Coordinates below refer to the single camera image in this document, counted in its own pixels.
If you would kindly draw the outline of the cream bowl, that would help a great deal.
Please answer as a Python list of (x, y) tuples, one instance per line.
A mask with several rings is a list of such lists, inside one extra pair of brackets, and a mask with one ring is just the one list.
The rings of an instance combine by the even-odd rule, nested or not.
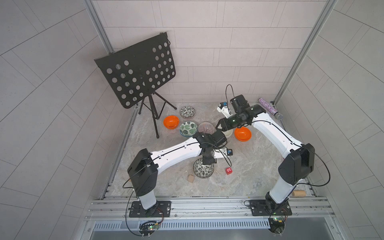
[(224, 134), (225, 137), (228, 139), (228, 138), (230, 138), (231, 135), (233, 134), (233, 130), (224, 131), (223, 134)]

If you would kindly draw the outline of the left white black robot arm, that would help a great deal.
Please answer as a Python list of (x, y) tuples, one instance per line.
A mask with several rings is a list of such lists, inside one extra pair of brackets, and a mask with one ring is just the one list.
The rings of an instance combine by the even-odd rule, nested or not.
[(203, 165), (211, 165), (223, 158), (228, 163), (233, 150), (228, 149), (224, 133), (195, 133), (186, 141), (164, 150), (149, 152), (142, 149), (127, 169), (129, 180), (144, 210), (155, 209), (158, 201), (154, 189), (157, 178), (164, 170), (190, 158), (202, 157)]

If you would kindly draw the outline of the purple striped bowl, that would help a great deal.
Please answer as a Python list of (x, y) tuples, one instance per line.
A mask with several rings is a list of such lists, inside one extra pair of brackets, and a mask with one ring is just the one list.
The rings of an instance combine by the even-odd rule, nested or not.
[(198, 126), (198, 132), (203, 134), (213, 134), (216, 131), (215, 126), (209, 122), (203, 122)]

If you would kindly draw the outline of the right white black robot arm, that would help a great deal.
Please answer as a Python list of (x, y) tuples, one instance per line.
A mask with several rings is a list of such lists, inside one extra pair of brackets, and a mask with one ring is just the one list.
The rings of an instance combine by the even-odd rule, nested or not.
[(228, 105), (220, 103), (217, 111), (225, 117), (219, 120), (217, 128), (228, 131), (243, 125), (259, 130), (281, 153), (283, 161), (278, 168), (279, 179), (266, 194), (266, 205), (270, 212), (283, 205), (299, 181), (306, 178), (314, 168), (315, 149), (311, 144), (302, 144), (290, 136), (266, 113), (260, 105), (230, 111)]

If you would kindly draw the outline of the green leaf bowl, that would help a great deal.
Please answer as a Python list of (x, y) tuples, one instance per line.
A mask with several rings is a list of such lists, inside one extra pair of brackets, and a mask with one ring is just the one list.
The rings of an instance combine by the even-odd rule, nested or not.
[(192, 121), (186, 121), (180, 125), (180, 134), (184, 137), (192, 137), (198, 131), (198, 125)]

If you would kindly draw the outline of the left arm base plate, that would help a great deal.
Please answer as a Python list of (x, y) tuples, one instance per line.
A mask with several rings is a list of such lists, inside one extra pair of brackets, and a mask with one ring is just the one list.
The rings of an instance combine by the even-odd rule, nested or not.
[(157, 201), (157, 203), (145, 210), (140, 201), (133, 202), (128, 207), (130, 218), (168, 218), (171, 211), (171, 201)]

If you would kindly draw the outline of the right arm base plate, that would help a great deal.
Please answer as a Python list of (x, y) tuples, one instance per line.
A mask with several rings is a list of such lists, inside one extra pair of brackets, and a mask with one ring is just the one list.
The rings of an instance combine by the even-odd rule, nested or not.
[(254, 217), (284, 217), (292, 215), (291, 206), (287, 200), (280, 204), (269, 200), (250, 200), (249, 206)]

